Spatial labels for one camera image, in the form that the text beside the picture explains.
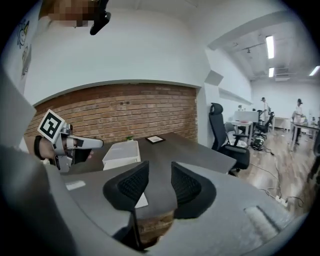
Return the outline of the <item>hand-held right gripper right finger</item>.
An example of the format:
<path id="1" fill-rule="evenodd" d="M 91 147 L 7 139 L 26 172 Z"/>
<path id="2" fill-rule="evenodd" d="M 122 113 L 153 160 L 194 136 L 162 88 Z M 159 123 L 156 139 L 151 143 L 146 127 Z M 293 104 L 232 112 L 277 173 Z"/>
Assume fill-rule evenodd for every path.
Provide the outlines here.
<path id="1" fill-rule="evenodd" d="M 213 204 L 217 195 L 215 185 L 208 178 L 177 162 L 171 163 L 171 186 L 177 200 L 175 219 L 198 218 Z"/>

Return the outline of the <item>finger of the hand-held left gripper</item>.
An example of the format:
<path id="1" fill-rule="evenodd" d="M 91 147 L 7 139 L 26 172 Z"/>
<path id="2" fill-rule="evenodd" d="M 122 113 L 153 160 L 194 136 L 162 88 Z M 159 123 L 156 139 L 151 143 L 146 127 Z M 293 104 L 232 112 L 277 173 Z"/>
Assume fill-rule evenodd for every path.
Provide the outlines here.
<path id="1" fill-rule="evenodd" d="M 69 135 L 66 137 L 66 147 L 68 149 L 99 149 L 104 145 L 104 141 L 101 139 L 81 137 L 75 135 Z"/>

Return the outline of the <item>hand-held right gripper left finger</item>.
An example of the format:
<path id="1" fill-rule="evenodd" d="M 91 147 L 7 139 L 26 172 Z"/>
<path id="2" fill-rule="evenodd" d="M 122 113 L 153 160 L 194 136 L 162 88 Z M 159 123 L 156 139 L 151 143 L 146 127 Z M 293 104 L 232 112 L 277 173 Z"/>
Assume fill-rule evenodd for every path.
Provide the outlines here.
<path id="1" fill-rule="evenodd" d="M 130 212 L 126 227 L 121 228 L 112 237 L 122 244 L 142 250 L 142 242 L 136 215 L 136 204 L 149 183 L 149 161 L 143 161 L 137 166 L 107 181 L 103 186 L 103 195 L 118 211 Z"/>

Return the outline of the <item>person's left hand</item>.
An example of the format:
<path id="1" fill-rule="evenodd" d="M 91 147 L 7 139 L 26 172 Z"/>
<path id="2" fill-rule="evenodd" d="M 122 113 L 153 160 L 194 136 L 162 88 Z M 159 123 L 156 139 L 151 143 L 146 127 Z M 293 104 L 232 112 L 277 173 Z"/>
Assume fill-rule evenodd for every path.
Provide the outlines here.
<path id="1" fill-rule="evenodd" d="M 52 143 L 45 137 L 42 137 L 39 142 L 39 153 L 43 159 L 54 160 L 56 157 Z"/>

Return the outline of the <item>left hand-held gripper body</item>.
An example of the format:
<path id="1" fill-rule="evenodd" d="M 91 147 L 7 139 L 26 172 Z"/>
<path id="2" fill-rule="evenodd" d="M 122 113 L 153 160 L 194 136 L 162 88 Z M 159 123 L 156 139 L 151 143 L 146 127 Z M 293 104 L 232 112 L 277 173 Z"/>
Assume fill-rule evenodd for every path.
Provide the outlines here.
<path id="1" fill-rule="evenodd" d="M 60 173 L 67 173 L 73 163 L 75 143 L 72 126 L 49 109 L 37 131 L 51 143 L 55 153 L 54 164 Z"/>

